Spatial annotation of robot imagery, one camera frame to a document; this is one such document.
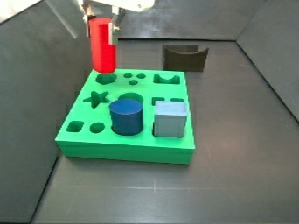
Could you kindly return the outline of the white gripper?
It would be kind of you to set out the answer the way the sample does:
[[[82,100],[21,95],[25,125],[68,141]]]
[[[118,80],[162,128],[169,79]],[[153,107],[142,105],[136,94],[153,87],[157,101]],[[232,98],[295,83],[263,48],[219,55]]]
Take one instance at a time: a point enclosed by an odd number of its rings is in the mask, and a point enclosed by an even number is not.
[[[86,37],[89,37],[89,20],[96,17],[90,9],[92,2],[113,6],[112,20],[108,23],[108,43],[114,46],[121,35],[121,21],[126,10],[136,12],[146,11],[153,7],[154,0],[77,0],[78,7],[82,11]]]

